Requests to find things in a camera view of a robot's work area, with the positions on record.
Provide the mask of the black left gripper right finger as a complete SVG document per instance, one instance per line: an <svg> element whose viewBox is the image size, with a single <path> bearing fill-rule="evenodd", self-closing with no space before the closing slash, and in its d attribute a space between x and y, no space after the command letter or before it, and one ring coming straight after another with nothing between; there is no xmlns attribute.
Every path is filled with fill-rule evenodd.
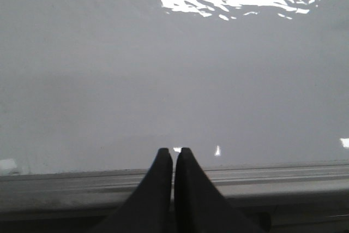
<svg viewBox="0 0 349 233"><path fill-rule="evenodd" d="M269 214L249 219L216 189L191 149L182 148L174 178L174 207L179 232L268 232Z"/></svg>

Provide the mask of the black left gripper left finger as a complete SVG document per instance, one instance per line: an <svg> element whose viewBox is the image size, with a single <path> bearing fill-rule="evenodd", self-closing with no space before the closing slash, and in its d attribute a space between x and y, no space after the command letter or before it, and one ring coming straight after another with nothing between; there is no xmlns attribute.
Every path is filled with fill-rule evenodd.
<svg viewBox="0 0 349 233"><path fill-rule="evenodd" d="M125 203L91 232L165 232L172 170L169 150L159 149L152 166Z"/></svg>

